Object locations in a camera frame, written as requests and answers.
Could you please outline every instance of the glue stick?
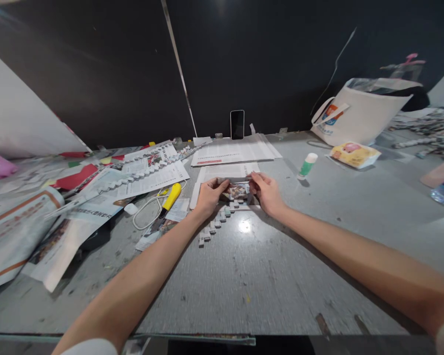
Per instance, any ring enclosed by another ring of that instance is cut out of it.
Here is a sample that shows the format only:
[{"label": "glue stick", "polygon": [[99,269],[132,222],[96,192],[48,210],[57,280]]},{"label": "glue stick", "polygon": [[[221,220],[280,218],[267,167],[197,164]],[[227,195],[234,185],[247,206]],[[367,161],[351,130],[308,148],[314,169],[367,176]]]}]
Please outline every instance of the glue stick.
[{"label": "glue stick", "polygon": [[312,166],[317,160],[317,154],[316,153],[309,153],[301,167],[301,171],[297,175],[297,178],[299,180],[304,180],[306,178],[306,175],[309,174],[311,171]]}]

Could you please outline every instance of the bag handle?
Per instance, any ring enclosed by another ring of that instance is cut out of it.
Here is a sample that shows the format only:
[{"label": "bag handle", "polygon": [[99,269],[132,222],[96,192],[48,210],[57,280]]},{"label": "bag handle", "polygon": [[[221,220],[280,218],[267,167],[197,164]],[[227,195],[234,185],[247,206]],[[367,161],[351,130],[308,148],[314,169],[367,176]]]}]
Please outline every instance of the bag handle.
[{"label": "bag handle", "polygon": [[334,99],[335,99],[335,97],[331,97],[330,99],[327,99],[326,102],[324,102],[321,105],[321,107],[319,107],[319,109],[314,114],[314,116],[312,117],[312,120],[311,120],[311,123],[312,123],[313,127],[314,126],[319,126],[321,123],[329,121],[331,118],[336,117],[337,115],[339,115],[340,113],[344,112],[345,110],[347,110],[350,107],[350,105],[348,105],[348,104],[342,104],[342,105],[340,105],[340,107],[337,110],[335,110],[333,113],[331,113],[325,119],[320,120],[319,122],[316,122],[316,120],[319,118],[319,116],[321,116],[321,114],[326,109],[326,106],[329,105]]}]

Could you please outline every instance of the smartphone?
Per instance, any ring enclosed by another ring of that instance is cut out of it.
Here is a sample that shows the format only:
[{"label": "smartphone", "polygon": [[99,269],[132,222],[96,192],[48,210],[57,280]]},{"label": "smartphone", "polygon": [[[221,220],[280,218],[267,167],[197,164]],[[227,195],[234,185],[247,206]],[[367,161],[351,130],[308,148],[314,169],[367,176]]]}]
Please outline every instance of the smartphone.
[{"label": "smartphone", "polygon": [[237,110],[230,112],[230,138],[233,140],[243,139],[245,130],[245,111]]}]

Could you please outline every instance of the white board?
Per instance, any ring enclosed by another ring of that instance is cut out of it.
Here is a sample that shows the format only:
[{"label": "white board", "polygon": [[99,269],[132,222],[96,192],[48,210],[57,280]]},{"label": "white board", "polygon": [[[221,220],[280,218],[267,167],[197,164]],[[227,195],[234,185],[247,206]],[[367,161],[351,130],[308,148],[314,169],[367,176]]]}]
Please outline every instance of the white board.
[{"label": "white board", "polygon": [[0,155],[27,158],[87,150],[0,59]]}]

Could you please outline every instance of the scratched table surface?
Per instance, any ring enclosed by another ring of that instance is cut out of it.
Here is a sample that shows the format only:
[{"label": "scratched table surface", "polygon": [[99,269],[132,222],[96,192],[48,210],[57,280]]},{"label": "scratched table surface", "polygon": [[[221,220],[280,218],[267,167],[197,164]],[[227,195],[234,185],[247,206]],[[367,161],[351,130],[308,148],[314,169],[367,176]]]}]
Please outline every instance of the scratched table surface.
[{"label": "scratched table surface", "polygon": [[[383,133],[379,145],[413,138]],[[286,203],[303,213],[384,243],[444,273],[444,206],[418,179],[439,157],[403,163],[386,151],[358,172],[331,161],[310,133],[268,136],[283,159],[259,162]],[[418,147],[402,149],[414,153]],[[310,152],[319,159],[307,182],[296,179]],[[186,164],[191,195],[200,168]],[[147,198],[137,202],[141,206]],[[140,225],[156,211],[142,213]],[[90,253],[50,294],[19,275],[0,287],[1,334],[60,335],[137,253],[141,233],[125,214],[111,240]],[[332,265],[292,231],[260,212],[236,212],[204,248],[193,239],[137,334],[408,334],[414,324]]]}]

